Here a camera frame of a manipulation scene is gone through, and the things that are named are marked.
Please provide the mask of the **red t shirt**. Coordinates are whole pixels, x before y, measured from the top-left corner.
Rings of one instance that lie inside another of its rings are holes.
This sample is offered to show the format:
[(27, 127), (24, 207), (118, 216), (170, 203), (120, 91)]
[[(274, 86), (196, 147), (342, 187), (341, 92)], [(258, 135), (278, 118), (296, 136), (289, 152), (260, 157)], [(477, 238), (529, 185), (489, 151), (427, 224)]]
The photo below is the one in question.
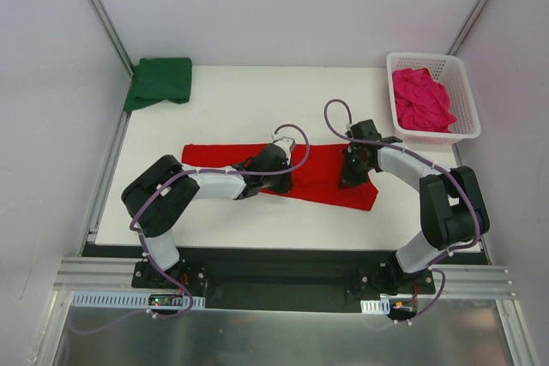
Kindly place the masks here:
[[(373, 183), (340, 186), (342, 150), (346, 147), (345, 144), (312, 145), (305, 164), (293, 172), (293, 188), (285, 197), (361, 211), (372, 210), (378, 195)], [(263, 144), (188, 144), (183, 148), (181, 160), (187, 165), (221, 168), (255, 156), (262, 148)]]

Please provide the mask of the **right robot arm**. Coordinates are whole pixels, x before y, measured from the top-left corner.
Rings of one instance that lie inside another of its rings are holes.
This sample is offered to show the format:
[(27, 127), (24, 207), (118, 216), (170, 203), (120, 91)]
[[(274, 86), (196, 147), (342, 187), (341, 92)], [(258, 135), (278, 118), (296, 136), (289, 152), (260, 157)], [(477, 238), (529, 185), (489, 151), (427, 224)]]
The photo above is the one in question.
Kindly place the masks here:
[(339, 187), (369, 182), (387, 172), (419, 194), (419, 232), (367, 275), (369, 286), (396, 295), (408, 291), (427, 269), (461, 246), (477, 243), (490, 227), (477, 177), (468, 166), (445, 168), (412, 153), (400, 139), (383, 138), (372, 120), (347, 127)]

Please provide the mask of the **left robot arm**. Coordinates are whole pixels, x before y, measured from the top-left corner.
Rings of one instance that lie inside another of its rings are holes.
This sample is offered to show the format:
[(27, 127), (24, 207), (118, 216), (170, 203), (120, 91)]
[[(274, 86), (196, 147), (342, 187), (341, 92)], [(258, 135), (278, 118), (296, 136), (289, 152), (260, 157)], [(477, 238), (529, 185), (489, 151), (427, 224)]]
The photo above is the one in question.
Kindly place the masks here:
[(286, 194), (293, 187), (292, 151), (295, 140), (282, 137), (247, 160), (222, 168), (200, 169), (180, 163), (172, 155), (158, 159), (121, 194), (149, 260), (152, 278), (165, 288), (181, 279), (181, 257), (172, 228), (192, 201), (243, 200), (263, 189)]

